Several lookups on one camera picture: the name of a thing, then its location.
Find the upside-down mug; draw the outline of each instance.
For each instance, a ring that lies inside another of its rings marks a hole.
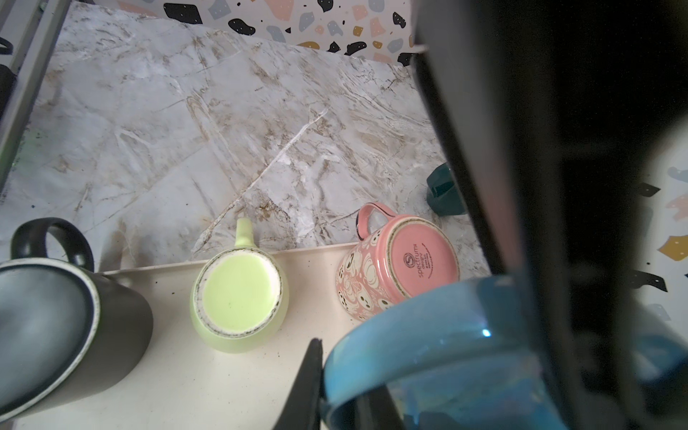
[[[373,211],[387,223],[370,233]],[[361,242],[342,260],[336,289],[344,309],[358,319],[459,280],[454,247],[430,221],[397,215],[379,202],[366,203],[356,217],[356,233]]]

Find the black mug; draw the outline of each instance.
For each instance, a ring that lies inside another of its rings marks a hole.
[[[48,233],[69,263],[47,258]],[[0,264],[0,422],[110,388],[153,333],[146,299],[93,273],[91,248],[68,221],[23,224],[11,252]]]

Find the countertop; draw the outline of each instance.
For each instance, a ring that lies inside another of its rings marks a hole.
[[[75,2],[0,196],[0,258],[48,216],[101,271],[207,259],[241,216],[266,250],[346,243],[381,201],[439,225],[462,279],[485,276],[469,216],[425,202],[443,161],[409,68]]]

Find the white tray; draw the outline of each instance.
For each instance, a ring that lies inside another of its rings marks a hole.
[[[311,338],[325,357],[358,322],[339,304],[334,277],[355,244],[275,252],[289,280],[281,329],[244,354],[206,346],[191,327],[189,295],[205,261],[106,272],[153,308],[153,338],[114,387],[17,421],[18,429],[271,429]]]

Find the lime green mug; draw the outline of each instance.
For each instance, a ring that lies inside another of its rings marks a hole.
[[[275,259],[258,249],[248,218],[237,220],[234,248],[213,257],[191,290],[191,322],[216,350],[246,352],[279,330],[289,287]]]

